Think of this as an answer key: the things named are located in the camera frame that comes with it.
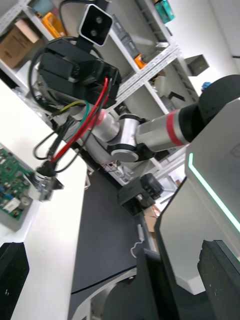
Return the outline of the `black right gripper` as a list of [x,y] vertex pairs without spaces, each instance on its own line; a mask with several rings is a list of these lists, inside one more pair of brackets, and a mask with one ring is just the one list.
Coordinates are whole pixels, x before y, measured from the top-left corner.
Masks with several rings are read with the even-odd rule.
[[50,41],[40,54],[38,88],[48,102],[97,102],[104,78],[112,79],[101,98],[103,108],[116,102],[117,87],[122,84],[119,69],[90,52],[94,45],[83,38],[58,38]]

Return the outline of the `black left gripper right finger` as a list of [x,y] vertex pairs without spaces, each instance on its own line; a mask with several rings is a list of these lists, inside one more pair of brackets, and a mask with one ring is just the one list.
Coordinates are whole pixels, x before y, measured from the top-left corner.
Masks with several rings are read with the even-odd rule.
[[222,240],[204,240],[197,269],[217,320],[240,319],[240,261]]

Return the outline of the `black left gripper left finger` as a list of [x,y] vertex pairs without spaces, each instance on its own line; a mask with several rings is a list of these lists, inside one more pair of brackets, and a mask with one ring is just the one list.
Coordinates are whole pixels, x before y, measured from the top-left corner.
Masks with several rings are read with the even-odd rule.
[[0,320],[10,320],[29,274],[23,242],[0,247]]

